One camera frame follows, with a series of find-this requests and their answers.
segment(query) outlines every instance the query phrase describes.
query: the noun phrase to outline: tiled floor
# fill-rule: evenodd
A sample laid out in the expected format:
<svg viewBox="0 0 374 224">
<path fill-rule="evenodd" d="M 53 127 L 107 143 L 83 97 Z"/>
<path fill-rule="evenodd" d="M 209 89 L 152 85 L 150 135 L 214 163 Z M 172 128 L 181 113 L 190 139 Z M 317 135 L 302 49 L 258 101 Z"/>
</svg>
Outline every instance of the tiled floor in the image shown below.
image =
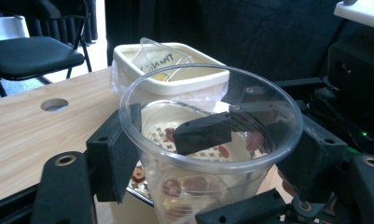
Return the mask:
<svg viewBox="0 0 374 224">
<path fill-rule="evenodd" d="M 97 24 L 98 24 L 98 39 L 96 43 L 88 46 L 88 53 L 90 56 L 91 68 L 93 71 L 101 70 L 107 67 L 106 56 L 106 38 L 105 38 L 105 17 L 104 17 L 104 0 L 97 0 Z M 85 63 L 75 67 L 71 73 L 71 77 L 77 77 L 88 73 L 88 68 Z M 46 78 L 52 82 L 65 80 L 67 70 L 46 75 Z M 29 79 L 26 81 L 6 81 L 2 80 L 3 86 L 8 95 L 16 94 L 18 92 L 27 91 L 33 88 L 42 86 L 43 84 L 36 79 Z"/>
</svg>

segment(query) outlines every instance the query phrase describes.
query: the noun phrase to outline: chair seat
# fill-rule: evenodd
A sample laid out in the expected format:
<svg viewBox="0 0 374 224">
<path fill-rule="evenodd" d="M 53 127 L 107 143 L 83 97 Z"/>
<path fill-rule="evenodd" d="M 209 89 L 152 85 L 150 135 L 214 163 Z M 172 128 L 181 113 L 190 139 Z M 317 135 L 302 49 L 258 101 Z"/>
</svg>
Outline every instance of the chair seat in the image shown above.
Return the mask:
<svg viewBox="0 0 374 224">
<path fill-rule="evenodd" d="M 47 36 L 0 40 L 0 77 L 24 80 L 84 63 L 73 48 Z"/>
</svg>

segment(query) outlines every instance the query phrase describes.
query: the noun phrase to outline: clear plastic cup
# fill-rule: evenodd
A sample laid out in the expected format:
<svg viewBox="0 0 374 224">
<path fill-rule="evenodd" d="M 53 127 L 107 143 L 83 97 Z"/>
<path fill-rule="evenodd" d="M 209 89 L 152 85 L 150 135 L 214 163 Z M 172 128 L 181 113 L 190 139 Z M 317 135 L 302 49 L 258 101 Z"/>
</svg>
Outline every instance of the clear plastic cup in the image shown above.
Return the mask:
<svg viewBox="0 0 374 224">
<path fill-rule="evenodd" d="M 152 77 L 174 71 L 174 82 L 204 85 L 170 94 L 163 85 L 152 89 Z M 211 82 L 213 74 L 226 78 Z M 138 78 L 124 92 L 119 116 L 139 150 L 160 223 L 196 223 L 198 213 L 254 196 L 303 126 L 297 104 L 281 88 L 213 64 L 170 66 Z"/>
</svg>

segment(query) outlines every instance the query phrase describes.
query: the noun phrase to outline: table surface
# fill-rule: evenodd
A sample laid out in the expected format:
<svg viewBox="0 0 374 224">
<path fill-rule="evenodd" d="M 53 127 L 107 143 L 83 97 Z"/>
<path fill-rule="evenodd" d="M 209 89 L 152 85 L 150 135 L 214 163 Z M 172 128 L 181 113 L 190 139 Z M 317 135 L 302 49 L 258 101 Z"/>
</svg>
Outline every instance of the table surface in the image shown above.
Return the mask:
<svg viewBox="0 0 374 224">
<path fill-rule="evenodd" d="M 109 67 L 0 99 L 0 200 L 37 184 L 51 157 L 86 150 L 86 141 L 118 109 L 110 73 Z M 41 108 L 53 99 L 63 99 L 68 106 L 62 111 Z M 279 185 L 274 168 L 260 191 L 281 190 Z M 108 213 L 107 207 L 97 210 L 99 218 Z"/>
</svg>

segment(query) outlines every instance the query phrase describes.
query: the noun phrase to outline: black machine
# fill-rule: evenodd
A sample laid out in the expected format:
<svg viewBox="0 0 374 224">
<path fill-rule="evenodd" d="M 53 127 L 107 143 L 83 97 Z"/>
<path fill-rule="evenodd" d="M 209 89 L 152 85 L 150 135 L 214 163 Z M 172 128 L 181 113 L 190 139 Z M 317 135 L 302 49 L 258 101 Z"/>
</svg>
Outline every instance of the black machine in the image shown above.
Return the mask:
<svg viewBox="0 0 374 224">
<path fill-rule="evenodd" d="M 304 119 L 297 147 L 277 164 L 293 202 L 273 189 L 198 214 L 198 223 L 374 223 L 374 28 L 332 45 L 328 69 L 328 78 L 277 83 Z M 38 185 L 0 201 L 0 223 L 95 223 L 93 196 L 121 203 L 137 161 L 116 111 L 85 153 L 53 157 Z"/>
</svg>

